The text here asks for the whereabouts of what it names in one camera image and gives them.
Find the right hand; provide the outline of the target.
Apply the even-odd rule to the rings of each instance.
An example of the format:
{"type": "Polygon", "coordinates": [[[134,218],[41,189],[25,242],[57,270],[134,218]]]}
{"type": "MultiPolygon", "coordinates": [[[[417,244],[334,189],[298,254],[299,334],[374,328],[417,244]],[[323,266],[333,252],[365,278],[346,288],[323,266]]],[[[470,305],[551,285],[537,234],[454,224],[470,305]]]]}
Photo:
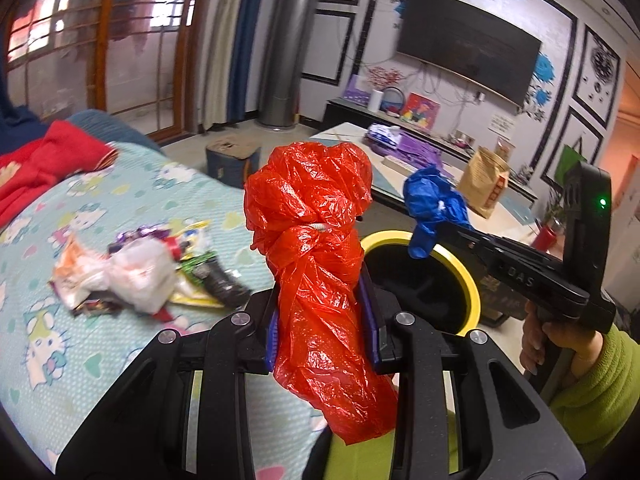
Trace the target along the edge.
{"type": "Polygon", "coordinates": [[[596,365],[604,344],[600,332],[576,324],[541,322],[537,306],[531,301],[526,302],[525,312],[520,363],[526,372],[536,375],[538,367],[544,364],[546,342],[574,352],[570,368],[564,377],[567,385],[577,382],[596,365]]]}

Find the green right sleeve forearm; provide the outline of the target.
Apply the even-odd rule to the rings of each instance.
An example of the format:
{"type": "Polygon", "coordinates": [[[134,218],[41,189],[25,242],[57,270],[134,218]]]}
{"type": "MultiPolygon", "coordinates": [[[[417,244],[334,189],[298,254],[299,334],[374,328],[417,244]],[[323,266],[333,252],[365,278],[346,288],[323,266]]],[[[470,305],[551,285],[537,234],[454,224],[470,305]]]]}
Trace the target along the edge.
{"type": "Polygon", "coordinates": [[[590,371],[553,398],[551,411],[587,466],[597,463],[626,425],[639,401],[639,382],[639,345],[612,327],[590,371]]]}

